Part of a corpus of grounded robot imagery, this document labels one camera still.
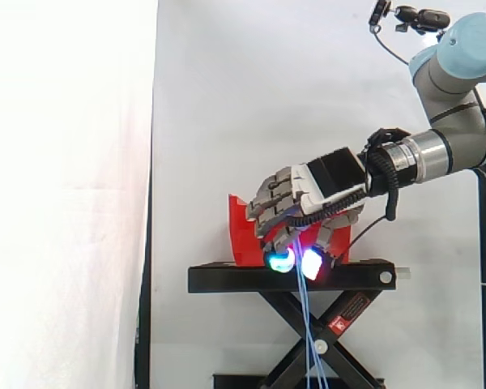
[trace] red label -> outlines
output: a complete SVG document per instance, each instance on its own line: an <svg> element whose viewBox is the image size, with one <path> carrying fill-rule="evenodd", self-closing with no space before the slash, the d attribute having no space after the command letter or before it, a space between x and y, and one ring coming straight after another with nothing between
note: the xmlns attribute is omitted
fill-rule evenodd
<svg viewBox="0 0 486 389"><path fill-rule="evenodd" d="M337 335L341 336L371 304L363 293L357 293L348 304L328 324L328 327Z"/></svg>
<svg viewBox="0 0 486 389"><path fill-rule="evenodd" d="M338 336L341 336L347 328L351 325L351 322L344 320L342 316L337 316L330 323L330 329Z"/></svg>

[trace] scissor lift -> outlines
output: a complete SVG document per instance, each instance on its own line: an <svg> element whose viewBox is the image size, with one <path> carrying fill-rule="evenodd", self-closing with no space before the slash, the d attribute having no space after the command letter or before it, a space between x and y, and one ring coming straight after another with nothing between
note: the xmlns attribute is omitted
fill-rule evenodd
<svg viewBox="0 0 486 389"><path fill-rule="evenodd" d="M329 378L331 389L385 389L339 342L340 336L384 290L396 289L394 264L382 259L336 266L316 281L307 280L309 291L340 291L320 316L311 316L317 351L338 378ZM234 263L208 263L190 267L189 293L259 293L301 337L282 361L266 376L214 374L213 389L304 389L306 387L305 322L297 291L296 273L280 274L265 267L236 267ZM317 387L312 378L312 387Z"/></svg>

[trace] white backdrop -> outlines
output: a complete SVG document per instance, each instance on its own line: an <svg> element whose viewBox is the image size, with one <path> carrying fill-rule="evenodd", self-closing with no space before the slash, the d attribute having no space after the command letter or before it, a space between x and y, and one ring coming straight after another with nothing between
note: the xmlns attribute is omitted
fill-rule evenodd
<svg viewBox="0 0 486 389"><path fill-rule="evenodd" d="M414 0L454 19L486 1ZM297 339L257 295L188 295L188 266L231 258L227 195L381 126L428 128L408 69L369 34L373 0L162 0L156 67L152 381L207 389L213 373L266 373ZM383 38L405 58L415 33ZM486 88L483 88L486 100ZM370 201L356 231L384 212ZM352 251L408 266L343 337L388 387L481 387L476 186L458 173L403 190L399 219ZM319 294L319 306L328 297Z"/></svg>
<svg viewBox="0 0 486 389"><path fill-rule="evenodd" d="M0 389L132 387L156 0L0 0Z"/></svg>

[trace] blue cable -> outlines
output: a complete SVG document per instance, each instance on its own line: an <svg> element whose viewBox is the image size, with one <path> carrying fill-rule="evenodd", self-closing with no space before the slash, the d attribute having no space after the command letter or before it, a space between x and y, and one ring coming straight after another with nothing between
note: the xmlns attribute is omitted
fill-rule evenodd
<svg viewBox="0 0 486 389"><path fill-rule="evenodd" d="M297 283L301 300L302 314L306 328L306 388L310 389L309 372L311 371L311 369L309 357L311 354L315 370L317 371L317 381L319 389L322 389L322 387L324 387L324 389L329 389L329 384L327 382L326 375L324 374L324 368L322 366L322 360L320 358L320 355L318 355L317 353L317 350L315 348L315 342L310 331L309 295L306 286L306 279L302 274L302 248L301 243L298 239L293 242L293 249L297 257Z"/></svg>
<svg viewBox="0 0 486 389"><path fill-rule="evenodd" d="M306 287L306 278L303 277L301 273L301 291L304 294L304 299L305 299L305 325L307 329L307 338L309 339L309 344L311 348L311 353L313 354L313 359L314 359L314 364L317 368L318 372L318 385L319 388L322 388L321 380L322 378L322 383L324 383L324 388L329 389L329 385L327 382L326 375L324 374L324 368L322 367L322 360L320 358L320 355L317 353L317 349L315 347L315 342L313 340L313 335L311 334L311 331L309 330L310 328L310 313L309 313L309 295L308 295L308 289Z"/></svg>

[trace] blue light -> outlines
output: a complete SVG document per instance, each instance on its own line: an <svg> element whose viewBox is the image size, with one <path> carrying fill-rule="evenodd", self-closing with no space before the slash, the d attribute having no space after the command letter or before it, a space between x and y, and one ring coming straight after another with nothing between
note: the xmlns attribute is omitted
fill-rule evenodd
<svg viewBox="0 0 486 389"><path fill-rule="evenodd" d="M295 253L292 249L288 248L286 254L273 254L268 259L268 263L272 270L279 273L288 273L295 266Z"/></svg>
<svg viewBox="0 0 486 389"><path fill-rule="evenodd" d="M322 257L316 251L309 249L302 255L301 269L306 278L315 280L321 266Z"/></svg>

